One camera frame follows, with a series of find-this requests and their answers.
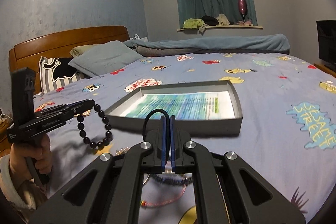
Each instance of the pink balloon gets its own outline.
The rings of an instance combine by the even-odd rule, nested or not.
[[[246,12],[247,12],[246,1],[245,0],[238,0],[238,8],[239,8],[239,12],[242,15],[245,15]]]

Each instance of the hand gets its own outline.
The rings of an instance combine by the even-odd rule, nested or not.
[[[37,160],[35,168],[40,174],[51,172],[52,157],[50,151],[50,139],[44,134],[41,139],[41,147],[33,147],[25,143],[14,143],[10,150],[9,172],[15,189],[25,181],[31,180],[25,157],[31,157]]]

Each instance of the black and white pillow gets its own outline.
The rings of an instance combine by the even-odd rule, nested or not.
[[[84,74],[77,73],[77,69],[68,65],[71,59],[71,57],[41,57],[39,62],[39,68],[43,94],[85,78]]]

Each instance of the device handle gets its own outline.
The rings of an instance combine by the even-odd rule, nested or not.
[[[34,147],[41,147],[42,137],[43,137],[43,134],[39,134],[34,138],[34,140],[28,143]],[[35,168],[35,163],[37,162],[37,160],[31,157],[26,157],[25,159],[26,159],[28,170],[34,179],[35,185],[43,186],[47,184],[49,182],[49,176],[45,174],[40,174],[39,170]]]

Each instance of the cartoon print bed sheet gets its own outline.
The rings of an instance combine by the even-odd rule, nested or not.
[[[140,86],[230,80],[243,111],[237,138],[195,138],[209,151],[235,151],[289,201],[308,222],[336,183],[336,79],[313,65],[280,54],[190,54],[143,58],[125,68],[79,80],[34,99],[35,109],[94,99],[106,109]],[[84,120],[88,137],[97,142],[105,134],[94,110]],[[54,165],[48,195],[78,174],[103,152],[131,147],[140,134],[112,130],[113,141],[92,150],[79,136],[75,119],[49,133]],[[174,198],[180,187],[150,180],[142,199]],[[156,209],[140,209],[139,223],[194,223],[193,187],[182,198]]]

